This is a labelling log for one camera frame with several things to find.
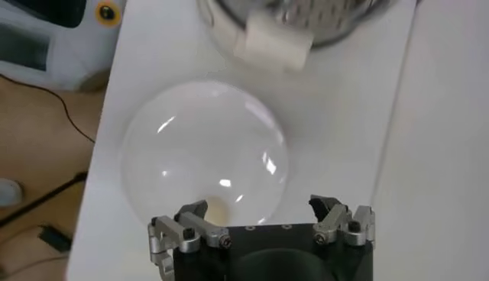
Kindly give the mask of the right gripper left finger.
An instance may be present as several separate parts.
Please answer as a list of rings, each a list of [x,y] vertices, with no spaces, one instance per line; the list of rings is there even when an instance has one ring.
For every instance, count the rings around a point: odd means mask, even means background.
[[[205,220],[208,203],[200,200],[183,205],[173,216],[153,217],[147,225],[151,262],[158,267],[163,281],[175,279],[173,251],[198,252],[202,244],[215,249],[229,249],[229,230]]]

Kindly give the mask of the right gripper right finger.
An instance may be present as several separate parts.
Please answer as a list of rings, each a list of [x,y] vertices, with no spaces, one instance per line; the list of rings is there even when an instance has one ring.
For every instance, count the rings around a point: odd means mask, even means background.
[[[313,240],[318,245],[335,243],[338,237],[348,246],[362,247],[370,243],[375,247],[375,212],[371,206],[360,205],[355,213],[337,198],[311,195],[317,222],[313,225]]]

